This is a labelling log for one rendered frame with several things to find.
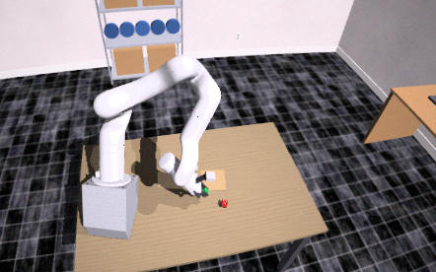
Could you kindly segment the peach flat mat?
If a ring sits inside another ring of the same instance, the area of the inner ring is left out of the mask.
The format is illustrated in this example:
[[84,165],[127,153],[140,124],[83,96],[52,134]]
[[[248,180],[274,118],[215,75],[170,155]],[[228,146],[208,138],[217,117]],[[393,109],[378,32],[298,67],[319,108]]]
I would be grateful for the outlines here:
[[202,182],[206,185],[209,190],[226,190],[225,172],[223,170],[201,170],[200,175],[205,174],[206,171],[215,172],[215,182],[209,182],[203,180]]

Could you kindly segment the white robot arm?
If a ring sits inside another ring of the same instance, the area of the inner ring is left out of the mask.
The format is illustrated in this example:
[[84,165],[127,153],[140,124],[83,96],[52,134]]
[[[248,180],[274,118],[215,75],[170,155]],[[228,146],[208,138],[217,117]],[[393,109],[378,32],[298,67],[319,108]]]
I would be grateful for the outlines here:
[[92,176],[92,183],[121,186],[131,181],[131,176],[124,173],[124,141],[132,106],[157,96],[186,78],[192,79],[187,81],[197,96],[197,102],[180,136],[182,158],[179,160],[172,153],[165,153],[159,159],[158,167],[176,185],[188,183],[198,162],[198,142],[221,101],[221,92],[203,65],[187,55],[179,55],[154,72],[95,98],[94,112],[106,121],[99,135],[99,170]]

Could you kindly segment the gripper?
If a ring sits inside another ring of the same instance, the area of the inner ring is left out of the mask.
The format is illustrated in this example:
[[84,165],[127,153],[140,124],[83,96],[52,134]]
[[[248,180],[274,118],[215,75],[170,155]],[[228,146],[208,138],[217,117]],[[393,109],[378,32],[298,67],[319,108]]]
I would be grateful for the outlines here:
[[203,196],[203,197],[209,196],[209,194],[207,192],[202,190],[202,188],[204,188],[204,187],[209,189],[206,185],[204,185],[204,183],[202,181],[199,183],[195,183],[197,177],[199,177],[199,175],[194,172],[191,176],[191,179],[183,187],[193,196],[196,195],[197,198],[200,198],[200,196]]

